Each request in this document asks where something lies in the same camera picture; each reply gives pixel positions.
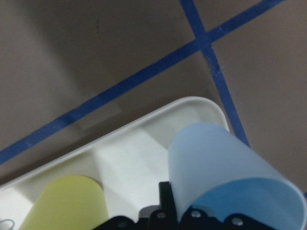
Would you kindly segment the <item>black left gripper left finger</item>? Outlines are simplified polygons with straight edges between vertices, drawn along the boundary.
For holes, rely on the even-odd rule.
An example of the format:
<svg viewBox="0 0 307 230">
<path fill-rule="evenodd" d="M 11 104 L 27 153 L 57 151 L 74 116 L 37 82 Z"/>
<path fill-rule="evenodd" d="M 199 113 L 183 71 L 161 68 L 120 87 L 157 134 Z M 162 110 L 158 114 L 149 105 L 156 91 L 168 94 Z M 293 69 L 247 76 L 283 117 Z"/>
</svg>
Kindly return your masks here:
<svg viewBox="0 0 307 230">
<path fill-rule="evenodd" d="M 144 207 L 139 211 L 139 219 L 134 221 L 126 216 L 115 216 L 97 230 L 176 230 L 177 212 L 169 182 L 159 183 L 159 204 Z"/>
</svg>

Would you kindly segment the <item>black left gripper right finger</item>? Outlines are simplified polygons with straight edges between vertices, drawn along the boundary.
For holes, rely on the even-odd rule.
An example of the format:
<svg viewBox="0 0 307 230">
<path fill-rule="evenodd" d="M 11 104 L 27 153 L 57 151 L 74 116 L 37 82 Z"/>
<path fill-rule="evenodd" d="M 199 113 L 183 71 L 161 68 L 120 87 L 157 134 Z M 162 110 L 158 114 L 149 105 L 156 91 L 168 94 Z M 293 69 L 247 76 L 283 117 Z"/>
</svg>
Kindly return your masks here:
<svg viewBox="0 0 307 230">
<path fill-rule="evenodd" d="M 182 216 L 183 230 L 270 230 L 271 227 L 243 214 L 229 215 L 224 221 L 190 207 Z"/>
</svg>

